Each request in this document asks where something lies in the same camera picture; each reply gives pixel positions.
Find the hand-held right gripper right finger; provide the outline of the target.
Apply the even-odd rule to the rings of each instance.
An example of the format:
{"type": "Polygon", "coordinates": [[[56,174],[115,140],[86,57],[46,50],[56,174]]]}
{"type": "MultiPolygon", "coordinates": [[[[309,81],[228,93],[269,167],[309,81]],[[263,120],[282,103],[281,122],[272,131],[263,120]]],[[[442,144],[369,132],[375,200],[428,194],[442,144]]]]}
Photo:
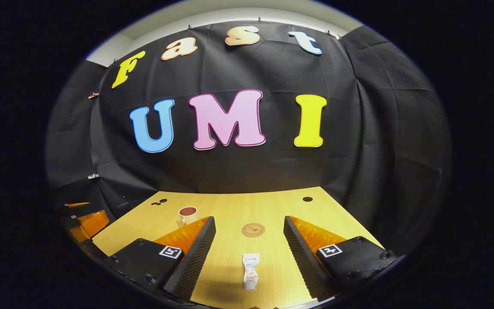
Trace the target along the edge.
{"type": "Polygon", "coordinates": [[[319,301],[358,294],[398,260],[363,236],[345,239],[293,216],[284,218],[283,233],[310,295],[319,301]]]}

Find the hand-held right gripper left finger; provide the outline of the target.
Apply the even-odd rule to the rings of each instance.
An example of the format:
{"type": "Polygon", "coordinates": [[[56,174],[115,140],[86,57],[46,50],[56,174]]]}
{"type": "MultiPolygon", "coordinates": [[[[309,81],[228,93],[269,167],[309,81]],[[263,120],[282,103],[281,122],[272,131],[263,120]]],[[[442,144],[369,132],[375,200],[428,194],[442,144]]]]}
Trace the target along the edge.
{"type": "Polygon", "coordinates": [[[215,219],[208,216],[157,241],[138,238],[102,263],[144,294],[188,302],[215,234],[215,219]]]}

